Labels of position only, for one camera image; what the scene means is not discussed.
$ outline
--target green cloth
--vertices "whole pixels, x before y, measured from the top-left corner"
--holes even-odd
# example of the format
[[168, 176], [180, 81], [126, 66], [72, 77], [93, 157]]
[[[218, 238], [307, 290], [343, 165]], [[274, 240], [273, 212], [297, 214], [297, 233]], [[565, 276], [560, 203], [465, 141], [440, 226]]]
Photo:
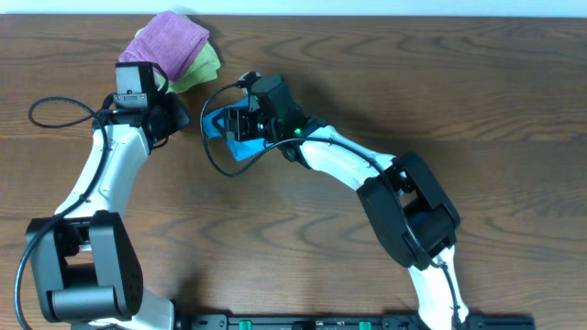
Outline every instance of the green cloth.
[[[212, 81], [218, 78], [218, 73], [216, 70], [220, 69], [220, 60], [218, 59], [218, 55], [212, 48], [212, 45], [207, 41], [205, 45], [200, 50], [200, 53], [195, 58], [194, 63], [190, 65], [188, 70], [185, 72], [185, 75], [177, 82], [169, 81], [169, 88], [167, 89], [167, 93], [175, 92], [175, 93], [183, 93], [193, 86], [196, 86], [198, 83], [205, 83]], [[165, 83], [165, 79], [161, 77], [159, 74], [155, 74], [157, 78], [157, 83], [159, 86], [163, 86]]]

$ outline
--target brown tabletop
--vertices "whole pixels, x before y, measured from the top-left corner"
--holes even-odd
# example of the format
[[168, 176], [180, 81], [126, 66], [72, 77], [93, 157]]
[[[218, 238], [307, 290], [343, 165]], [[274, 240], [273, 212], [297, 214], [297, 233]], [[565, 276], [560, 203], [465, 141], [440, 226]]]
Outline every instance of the brown tabletop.
[[[50, 95], [96, 108], [151, 16], [0, 16], [0, 327], [32, 217], [52, 215], [91, 148], [90, 124], [32, 126]], [[193, 16], [219, 79], [183, 96], [193, 117], [243, 72], [283, 73], [307, 114], [380, 152], [420, 153], [462, 217], [457, 274], [470, 308], [587, 327], [587, 24], [575, 19]], [[216, 105], [238, 100], [237, 93]], [[83, 116], [52, 106], [39, 119]], [[227, 167], [227, 153], [215, 153]], [[380, 314], [414, 310], [356, 194], [273, 152], [236, 180], [196, 128], [143, 166], [126, 228], [147, 288], [185, 311]], [[23, 306], [40, 316], [27, 268]], [[63, 324], [52, 324], [63, 327]]]

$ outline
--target black cable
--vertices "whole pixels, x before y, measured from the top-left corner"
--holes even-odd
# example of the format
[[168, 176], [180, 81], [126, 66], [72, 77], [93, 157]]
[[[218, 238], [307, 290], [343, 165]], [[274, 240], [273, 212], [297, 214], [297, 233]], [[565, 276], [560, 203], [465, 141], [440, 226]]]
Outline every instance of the black cable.
[[[207, 140], [206, 140], [206, 133], [204, 131], [204, 113], [207, 110], [208, 105], [210, 104], [210, 102], [212, 102], [212, 100], [214, 100], [216, 98], [216, 96], [222, 92], [224, 92], [225, 90], [232, 88], [232, 87], [237, 87], [238, 83], [231, 83], [229, 85], [226, 85], [220, 89], [218, 89], [217, 91], [215, 91], [204, 103], [204, 106], [202, 107], [202, 112], [200, 113], [200, 133], [202, 135], [202, 144], [204, 145], [204, 151], [205, 151], [205, 155], [208, 157], [208, 159], [210, 160], [210, 163], [212, 164], [212, 166], [218, 171], [220, 172], [222, 175], [225, 175], [229, 178], [234, 178], [239, 176], [240, 174], [244, 173], [246, 170], [248, 170], [251, 166], [253, 166], [253, 164], [255, 164], [258, 160], [260, 160], [261, 157], [263, 157], [265, 154], [267, 154], [269, 151], [278, 148], [279, 146], [288, 144], [288, 143], [304, 143], [306, 141], [313, 141], [313, 142], [323, 142], [323, 143], [327, 143], [327, 144], [333, 144], [339, 147], [342, 147], [352, 153], [354, 153], [355, 155], [361, 157], [362, 159], [364, 159], [365, 161], [367, 161], [369, 163], [370, 166], [372, 166], [378, 173], [380, 178], [382, 179], [383, 184], [385, 185], [385, 187], [387, 188], [387, 190], [393, 195], [395, 196], [396, 199], [398, 199], [397, 194], [395, 193], [395, 190], [393, 189], [392, 183], [389, 180], [389, 178], [387, 177], [387, 175], [385, 174], [384, 169], [372, 158], [370, 158], [369, 156], [365, 155], [364, 153], [354, 149], [353, 147], [349, 147], [341, 142], [336, 141], [335, 139], [332, 138], [323, 138], [323, 137], [293, 137], [293, 138], [287, 138], [285, 140], [276, 142], [268, 147], [266, 147], [265, 149], [263, 149], [259, 154], [257, 154], [253, 159], [251, 159], [247, 165], [243, 166], [242, 168], [240, 168], [239, 170], [232, 172], [232, 173], [228, 173], [224, 170], [222, 170], [220, 168], [220, 166], [218, 166], [218, 164], [214, 161], [214, 158], [212, 157], [212, 154], [209, 150], [208, 144], [207, 144]], [[443, 272], [445, 273], [445, 276], [447, 278], [447, 282], [449, 283], [449, 288], [450, 288], [450, 292], [452, 295], [452, 302], [453, 302], [453, 310], [454, 310], [454, 314], [453, 314], [453, 326], [458, 325], [460, 326], [460, 319], [459, 319], [459, 306], [457, 304], [457, 296], [454, 290], [454, 284], [452, 282], [452, 279], [449, 276], [448, 273], [448, 265], [443, 262], [441, 264], [437, 264], [426, 252], [426, 250], [424, 249], [424, 247], [422, 246], [422, 244], [420, 244], [420, 240], [417, 239], [417, 237], [414, 234], [414, 231], [412, 230], [412, 227], [408, 224], [407, 219], [404, 217], [404, 224], [405, 227], [407, 228], [407, 232], [410, 235], [410, 237], [413, 239], [414, 243], [415, 243], [415, 247], [420, 250], [422, 252], [422, 254], [424, 256], [426, 256], [428, 258], [428, 263], [430, 266], [432, 266], [435, 269], [441, 268], [443, 270]]]
[[[35, 109], [39, 105], [42, 105], [42, 104], [45, 104], [48, 102], [65, 102], [65, 103], [69, 103], [72, 105], [77, 105], [77, 106], [81, 107], [83, 110], [87, 111], [90, 115], [88, 117], [78, 119], [76, 121], [73, 121], [71, 123], [66, 123], [66, 124], [59, 124], [59, 125], [41, 124], [40, 122], [38, 122], [34, 119], [33, 113], [35, 112]], [[14, 303], [15, 303], [15, 312], [17, 314], [17, 320], [23, 329], [30, 329], [30, 325], [27, 323], [27, 320], [25, 319], [25, 315], [23, 314], [23, 311], [22, 311], [22, 305], [20, 303], [20, 287], [22, 284], [23, 272], [25, 270], [25, 266], [27, 265], [27, 260], [30, 257], [31, 253], [33, 252], [33, 250], [39, 244], [39, 241], [47, 233], [49, 233], [49, 231], [52, 228], [54, 228], [55, 225], [57, 225], [60, 222], [60, 220], [62, 220], [65, 217], [65, 215], [69, 214], [71, 211], [75, 210], [78, 206], [80, 206], [81, 204], [83, 204], [86, 201], [87, 196], [92, 192], [95, 185], [100, 180], [100, 176], [102, 175], [102, 172], [104, 171], [104, 168], [106, 165], [107, 153], [108, 153], [108, 150], [110, 150], [110, 147], [108, 145], [108, 137], [106, 135], [106, 130], [105, 130], [104, 125], [100, 122], [100, 120], [98, 120], [98, 116], [97, 116], [96, 112], [94, 110], [90, 109], [90, 107], [88, 107], [87, 105], [85, 105], [79, 101], [73, 100], [71, 98], [52, 96], [52, 97], [46, 97], [46, 98], [38, 100], [28, 109], [28, 120], [30, 120], [30, 122], [33, 123], [34, 125], [36, 125], [38, 127], [43, 127], [43, 128], [71, 127], [73, 125], [77, 125], [79, 123], [82, 123], [83, 121], [85, 121], [89, 118], [93, 118], [100, 126], [100, 131], [102, 132], [102, 139], [104, 141], [104, 144], [102, 146], [102, 155], [100, 156], [100, 161], [98, 162], [98, 167], [95, 171], [94, 177], [90, 181], [90, 184], [88, 184], [88, 187], [86, 188], [85, 192], [83, 192], [80, 195], [80, 198], [77, 201], [75, 201], [72, 205], [70, 205], [65, 210], [61, 211], [60, 213], [55, 214], [47, 223], [45, 223], [45, 225], [43, 225], [41, 227], [41, 229], [38, 231], [38, 233], [27, 244], [27, 248], [25, 249], [25, 252], [23, 253], [22, 258], [20, 259], [20, 263], [18, 264], [17, 277], [15, 279], [15, 301], [14, 301]]]

